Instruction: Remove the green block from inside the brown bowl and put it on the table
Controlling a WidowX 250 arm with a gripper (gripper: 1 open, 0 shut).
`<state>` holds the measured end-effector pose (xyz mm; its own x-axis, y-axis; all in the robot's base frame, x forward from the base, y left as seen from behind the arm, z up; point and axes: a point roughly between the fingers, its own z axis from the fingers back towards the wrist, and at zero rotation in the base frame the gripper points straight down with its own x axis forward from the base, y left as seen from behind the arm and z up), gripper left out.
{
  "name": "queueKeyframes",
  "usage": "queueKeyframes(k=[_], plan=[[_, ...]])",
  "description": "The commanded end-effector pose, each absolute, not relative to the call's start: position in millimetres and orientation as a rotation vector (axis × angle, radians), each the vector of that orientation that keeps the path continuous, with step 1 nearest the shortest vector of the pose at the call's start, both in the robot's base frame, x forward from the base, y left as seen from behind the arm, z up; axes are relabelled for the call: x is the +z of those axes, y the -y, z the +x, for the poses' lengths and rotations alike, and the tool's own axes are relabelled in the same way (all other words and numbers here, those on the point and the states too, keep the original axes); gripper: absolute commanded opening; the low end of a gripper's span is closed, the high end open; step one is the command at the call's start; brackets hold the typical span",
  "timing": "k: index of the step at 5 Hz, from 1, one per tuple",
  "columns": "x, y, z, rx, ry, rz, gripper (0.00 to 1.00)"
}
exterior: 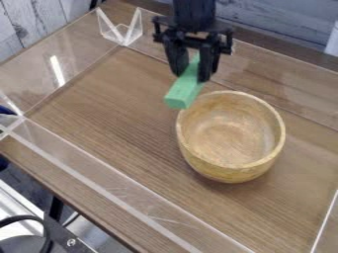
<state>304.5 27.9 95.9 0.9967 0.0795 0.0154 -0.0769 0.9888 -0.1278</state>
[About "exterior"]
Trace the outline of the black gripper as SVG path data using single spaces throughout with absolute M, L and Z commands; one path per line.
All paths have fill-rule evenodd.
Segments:
M 172 15 L 155 16 L 154 40 L 164 44 L 168 66 L 179 76 L 188 65 L 187 46 L 199 48 L 198 81 L 217 72 L 221 53 L 233 53 L 233 28 L 215 19 L 215 0 L 172 0 Z

